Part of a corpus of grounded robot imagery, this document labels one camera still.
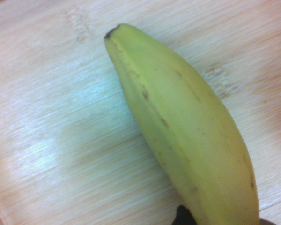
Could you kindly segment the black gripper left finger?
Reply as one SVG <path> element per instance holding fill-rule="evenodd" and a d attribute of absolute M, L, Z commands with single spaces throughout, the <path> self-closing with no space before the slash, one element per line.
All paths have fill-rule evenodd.
<path fill-rule="evenodd" d="M 176 209 L 176 215 L 172 225 L 196 225 L 196 221 L 191 212 L 183 205 L 179 205 Z"/>

